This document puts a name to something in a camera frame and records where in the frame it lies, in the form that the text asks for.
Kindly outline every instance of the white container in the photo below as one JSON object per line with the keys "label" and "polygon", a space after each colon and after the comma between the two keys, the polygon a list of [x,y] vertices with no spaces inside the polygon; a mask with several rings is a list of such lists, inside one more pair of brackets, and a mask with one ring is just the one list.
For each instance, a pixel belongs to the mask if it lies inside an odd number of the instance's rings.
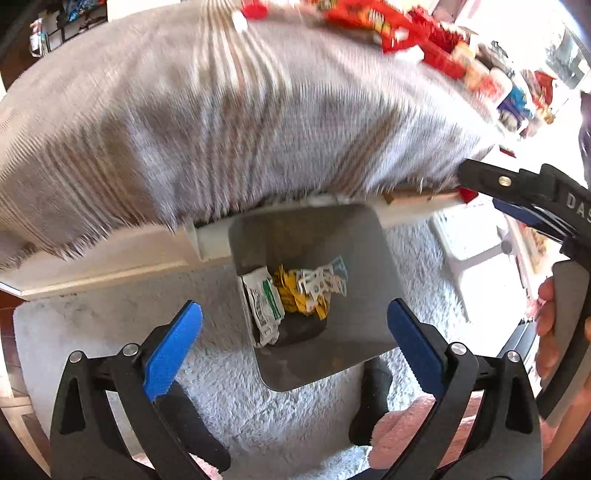
{"label": "white container", "polygon": [[476,93],[488,100],[495,108],[511,93],[513,82],[502,70],[494,67],[478,87]]}
{"label": "white container", "polygon": [[472,60],[464,75],[464,85],[470,92],[474,92],[488,75],[489,70],[481,62]]}
{"label": "white container", "polygon": [[452,51],[452,58],[458,63],[461,63],[465,69],[470,66],[475,57],[476,53],[463,41],[458,42]]}

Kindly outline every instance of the black handle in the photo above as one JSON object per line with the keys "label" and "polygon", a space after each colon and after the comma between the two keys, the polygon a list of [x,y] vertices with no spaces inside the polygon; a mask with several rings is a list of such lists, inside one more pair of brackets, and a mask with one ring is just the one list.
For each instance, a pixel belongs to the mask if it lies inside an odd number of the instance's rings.
{"label": "black handle", "polygon": [[591,374],[591,345],[584,334],[591,316],[589,272],[573,260],[554,264],[558,364],[542,381],[536,402],[540,415],[557,426]]}

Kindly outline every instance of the gray blanket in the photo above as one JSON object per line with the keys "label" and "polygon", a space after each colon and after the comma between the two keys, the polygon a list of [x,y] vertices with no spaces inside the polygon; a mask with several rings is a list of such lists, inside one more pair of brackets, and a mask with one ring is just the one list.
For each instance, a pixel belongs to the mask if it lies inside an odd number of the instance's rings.
{"label": "gray blanket", "polygon": [[423,65],[226,0],[115,21],[25,72],[0,102],[0,268],[79,255],[113,230],[209,222],[278,197],[453,182],[500,140]]}

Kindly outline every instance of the blue gripper pad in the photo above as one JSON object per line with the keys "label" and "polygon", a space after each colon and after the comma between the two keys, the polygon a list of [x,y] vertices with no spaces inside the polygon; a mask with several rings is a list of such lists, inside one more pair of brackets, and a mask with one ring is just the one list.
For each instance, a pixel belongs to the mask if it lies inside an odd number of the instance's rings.
{"label": "blue gripper pad", "polygon": [[445,392],[443,375],[446,367],[443,353],[436,349],[441,347],[441,342],[437,346],[431,344],[421,330],[421,323],[401,299],[393,300],[388,306],[388,328],[423,391],[441,399]]}
{"label": "blue gripper pad", "polygon": [[201,333],[201,307],[188,301],[173,322],[164,340],[146,362],[144,391],[150,401],[168,392],[191,345]]}

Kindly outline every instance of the green and white packet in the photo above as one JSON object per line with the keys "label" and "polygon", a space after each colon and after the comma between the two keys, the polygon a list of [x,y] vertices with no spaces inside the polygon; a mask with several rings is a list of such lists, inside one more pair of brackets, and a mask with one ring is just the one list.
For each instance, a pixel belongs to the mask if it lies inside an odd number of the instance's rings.
{"label": "green and white packet", "polygon": [[279,324],[285,317],[285,309],[273,279],[267,267],[257,268],[241,278],[252,316],[261,332],[261,340],[256,346],[273,345],[279,338]]}

